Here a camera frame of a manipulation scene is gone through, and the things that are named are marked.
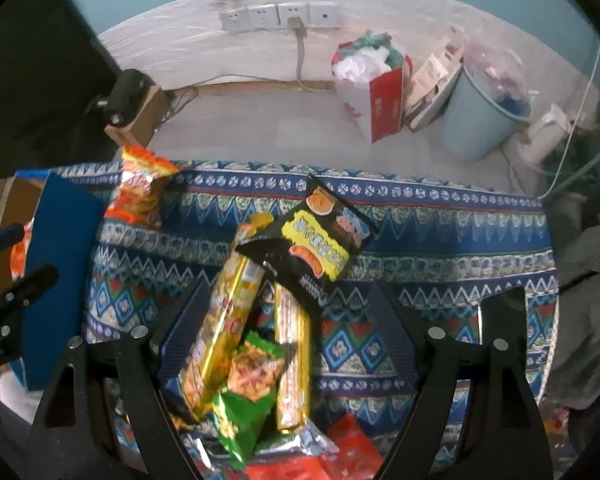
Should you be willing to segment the silver foil snack bag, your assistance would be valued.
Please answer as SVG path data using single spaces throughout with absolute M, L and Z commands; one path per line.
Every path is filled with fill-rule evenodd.
M 336 443 L 310 420 L 289 432 L 265 434 L 245 465 L 232 462 L 230 452 L 222 445 L 211 422 L 181 431 L 180 438 L 190 457 L 202 463 L 212 474 L 244 472 L 245 466 L 269 465 L 283 460 L 329 456 L 339 452 Z

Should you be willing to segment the blue patterned tablecloth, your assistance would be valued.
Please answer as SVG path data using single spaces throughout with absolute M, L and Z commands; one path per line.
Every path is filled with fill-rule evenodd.
M 366 214 L 377 233 L 332 285 L 328 303 L 305 308 L 312 334 L 307 420 L 327 436 L 352 414 L 384 459 L 373 479 L 552 476 L 538 403 L 559 298 L 537 198 L 309 166 L 176 166 L 158 230 L 104 217 L 121 162 L 38 172 L 42 192 L 26 263 L 53 263 L 60 278 L 24 318 L 15 370 L 27 387 L 44 394 L 72 338 L 101 344 L 151 327 L 195 280 L 211 296 L 238 226 L 255 212 L 274 220 L 286 214 L 313 176 Z M 276 284 L 264 269 L 237 349 L 249 332 L 277 344 Z M 178 435 L 204 422 L 218 434 L 212 405 L 195 422 L 178 381 L 198 330 L 184 332 L 192 341 L 180 369 L 159 372 Z M 141 470 L 120 389 L 113 380 L 107 386 L 123 461 Z

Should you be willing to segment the green peanut snack bag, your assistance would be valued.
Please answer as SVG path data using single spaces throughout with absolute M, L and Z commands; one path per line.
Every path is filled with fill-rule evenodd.
M 212 400 L 219 441 L 234 467 L 248 462 L 276 401 L 285 351 L 275 342 L 249 332 L 230 361 L 226 384 Z

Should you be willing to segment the cardboard pieces by bin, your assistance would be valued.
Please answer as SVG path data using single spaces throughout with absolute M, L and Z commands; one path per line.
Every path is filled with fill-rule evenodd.
M 427 127 L 449 101 L 463 68 L 464 29 L 450 26 L 411 78 L 404 103 L 404 124 L 413 132 Z

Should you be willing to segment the gold chip packet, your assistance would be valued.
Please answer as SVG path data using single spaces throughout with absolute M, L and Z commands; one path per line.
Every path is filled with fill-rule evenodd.
M 238 226 L 212 287 L 208 311 L 178 376 L 187 411 L 195 422 L 206 417 L 213 396 L 226 381 L 230 360 L 264 277 L 262 266 L 238 252 L 237 246 L 259 234 L 273 220 L 269 212 L 255 212 Z
M 306 309 L 282 285 L 275 285 L 275 341 L 285 351 L 285 367 L 279 377 L 276 426 L 287 432 L 304 424 L 311 406 L 312 334 Z

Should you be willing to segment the orange red snack bag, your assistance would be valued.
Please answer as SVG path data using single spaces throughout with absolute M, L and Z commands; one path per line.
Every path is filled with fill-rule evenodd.
M 160 229 L 162 194 L 181 168 L 169 159 L 135 145 L 122 148 L 121 163 L 120 182 L 104 217 Z

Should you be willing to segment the white wall socket strip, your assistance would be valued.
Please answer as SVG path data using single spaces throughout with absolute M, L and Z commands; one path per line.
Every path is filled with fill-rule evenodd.
M 220 12 L 222 29 L 230 34 L 288 28 L 292 18 L 309 28 L 341 26 L 340 6 L 330 1 L 268 3 Z

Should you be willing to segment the black yellow snack bag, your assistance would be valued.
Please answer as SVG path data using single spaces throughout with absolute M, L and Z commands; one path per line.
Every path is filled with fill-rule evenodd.
M 376 233 L 366 214 L 311 176 L 304 199 L 237 251 L 315 311 L 328 303 L 332 285 Z

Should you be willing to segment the small wooden box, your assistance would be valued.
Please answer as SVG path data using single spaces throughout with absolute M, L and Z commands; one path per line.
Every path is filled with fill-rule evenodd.
M 170 107 L 166 92 L 151 86 L 136 117 L 124 127 L 107 126 L 105 133 L 117 146 L 135 145 L 147 148 Z

